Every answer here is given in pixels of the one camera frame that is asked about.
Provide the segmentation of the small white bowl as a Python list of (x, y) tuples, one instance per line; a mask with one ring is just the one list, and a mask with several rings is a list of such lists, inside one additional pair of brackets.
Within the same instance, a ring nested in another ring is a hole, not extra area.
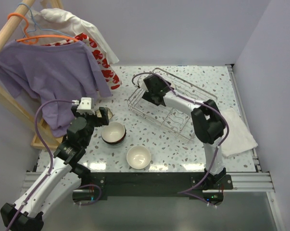
[(95, 115), (98, 122), (102, 125), (108, 125), (110, 119), (113, 117), (111, 110), (107, 107), (100, 107), (98, 110), (96, 110)]

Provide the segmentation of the dark teal glazed bowl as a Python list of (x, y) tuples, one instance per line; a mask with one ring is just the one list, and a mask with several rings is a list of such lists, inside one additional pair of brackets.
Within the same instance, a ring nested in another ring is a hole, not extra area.
[(124, 140), (125, 140), (125, 136), (123, 136), (121, 139), (117, 140), (117, 141), (114, 141), (114, 142), (108, 142), (106, 141), (104, 138), (102, 138), (102, 140), (106, 143), (106, 144), (109, 144), (109, 145), (119, 145), (121, 144)]

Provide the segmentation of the metal wire dish rack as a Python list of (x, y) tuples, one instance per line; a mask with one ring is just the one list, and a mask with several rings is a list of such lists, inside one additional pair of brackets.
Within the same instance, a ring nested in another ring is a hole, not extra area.
[[(175, 91), (181, 95), (199, 101), (207, 101), (209, 99), (217, 101), (217, 96), (174, 74), (158, 67), (152, 71), (161, 75), (171, 84), (174, 83), (177, 86)], [(184, 142), (190, 142), (196, 137), (190, 115), (186, 115), (172, 107), (154, 105), (142, 98), (144, 92), (142, 89), (136, 89), (127, 100), (128, 107), (134, 113), (167, 130)]]

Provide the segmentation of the beige ceramic bowl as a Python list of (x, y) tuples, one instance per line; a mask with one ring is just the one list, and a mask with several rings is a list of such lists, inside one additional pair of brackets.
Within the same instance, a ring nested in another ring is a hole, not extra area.
[(135, 146), (128, 150), (126, 161), (129, 166), (134, 169), (143, 169), (149, 165), (151, 161), (151, 153), (144, 146)]

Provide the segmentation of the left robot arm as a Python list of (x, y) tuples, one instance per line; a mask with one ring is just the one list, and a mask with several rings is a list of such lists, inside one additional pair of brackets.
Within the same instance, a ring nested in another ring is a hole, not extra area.
[(49, 166), (17, 201), (5, 203), (0, 209), (8, 231), (40, 231), (47, 210), (43, 203), (66, 174), (74, 175), (74, 183), (69, 189), (60, 190), (58, 196), (90, 185), (91, 171), (79, 164), (79, 160), (86, 153), (94, 129), (108, 125), (113, 114), (107, 107), (82, 114), (73, 106), (72, 111), (75, 119), (70, 123), (62, 143), (51, 154)]

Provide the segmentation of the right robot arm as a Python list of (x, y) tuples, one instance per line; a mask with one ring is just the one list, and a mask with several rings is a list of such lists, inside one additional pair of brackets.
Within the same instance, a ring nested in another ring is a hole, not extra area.
[(194, 133), (204, 146), (206, 164), (204, 176), (190, 190), (199, 187), (203, 182), (210, 189), (220, 186), (222, 178), (226, 175), (221, 144), (228, 137), (230, 129), (215, 101), (199, 101), (182, 95), (155, 73), (140, 81), (139, 87), (145, 90), (143, 99), (146, 101), (157, 106), (174, 108), (192, 119)]

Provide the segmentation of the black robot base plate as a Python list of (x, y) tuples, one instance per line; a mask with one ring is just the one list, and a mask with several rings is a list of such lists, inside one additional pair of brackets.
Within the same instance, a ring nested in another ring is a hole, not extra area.
[(186, 190), (188, 196), (215, 205), (224, 199), (224, 190), (232, 190), (230, 175), (209, 175), (204, 181), (203, 172), (97, 172), (82, 180), (81, 187), (73, 191), (72, 199), (77, 202), (90, 202), (108, 197), (180, 197)]

